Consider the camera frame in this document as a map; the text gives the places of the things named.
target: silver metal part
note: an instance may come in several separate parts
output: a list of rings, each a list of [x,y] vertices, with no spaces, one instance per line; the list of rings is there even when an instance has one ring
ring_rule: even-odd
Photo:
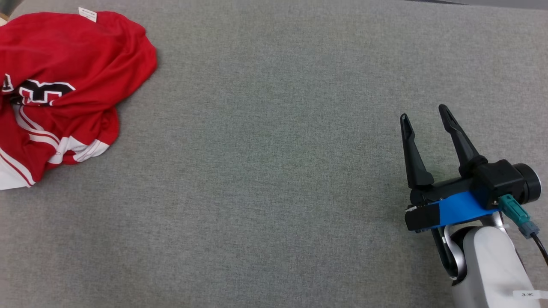
[[[451,239],[450,229],[452,225],[447,225],[443,227],[443,242],[447,244],[447,247],[451,251],[451,254],[453,255],[453,259],[455,259],[456,263],[456,276],[451,273],[451,271],[447,270],[447,274],[449,274],[449,277],[453,280],[459,280],[463,279],[466,276],[466,260],[464,258],[464,253],[460,249],[460,247],[453,242]]]
[[[543,182],[540,180],[539,174],[533,168],[531,168],[531,170],[535,173],[536,178],[539,179],[540,194],[542,195],[542,193],[543,193]]]
[[[504,223],[503,223],[503,217],[501,215],[502,215],[501,212],[496,212],[496,213],[493,213],[489,216],[481,217],[479,219],[479,221],[484,226],[491,226],[491,227],[499,228],[501,231],[508,234],[508,232],[506,232],[506,228],[505,228]]]

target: jersey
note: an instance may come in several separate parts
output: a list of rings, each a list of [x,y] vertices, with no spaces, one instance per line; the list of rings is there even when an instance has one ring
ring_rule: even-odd
[[[114,12],[97,22],[27,14],[0,27],[0,189],[105,152],[118,137],[115,104],[156,65],[145,29]]]

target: cable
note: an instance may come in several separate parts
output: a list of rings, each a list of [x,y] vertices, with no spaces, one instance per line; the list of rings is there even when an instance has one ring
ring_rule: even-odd
[[[531,216],[512,195],[504,195],[499,198],[500,210],[508,216],[519,228],[521,234],[527,239],[531,234],[538,233],[539,227],[531,221]]]
[[[543,243],[540,241],[536,233],[531,234],[531,237],[535,240],[536,245],[540,249],[540,253],[543,254],[544,262],[546,262],[546,265],[548,265],[548,252],[546,252],[546,248],[544,248]]]

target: white tag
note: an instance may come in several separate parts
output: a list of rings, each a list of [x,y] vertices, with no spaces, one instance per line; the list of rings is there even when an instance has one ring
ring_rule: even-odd
[[[78,8],[78,12],[81,16],[84,16],[85,18],[97,22],[97,13],[94,11],[86,10],[84,8]]]
[[[518,290],[514,291],[514,299],[548,299],[548,291]]]

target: black cable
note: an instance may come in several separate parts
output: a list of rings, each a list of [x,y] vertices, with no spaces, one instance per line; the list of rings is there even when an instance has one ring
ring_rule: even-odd
[[[539,237],[536,236],[535,233],[532,233],[531,237],[535,240],[536,245],[540,249],[540,253],[543,254],[544,262],[546,262],[546,265],[548,265],[548,252],[546,252],[546,248],[544,248],[543,243],[540,241]]]

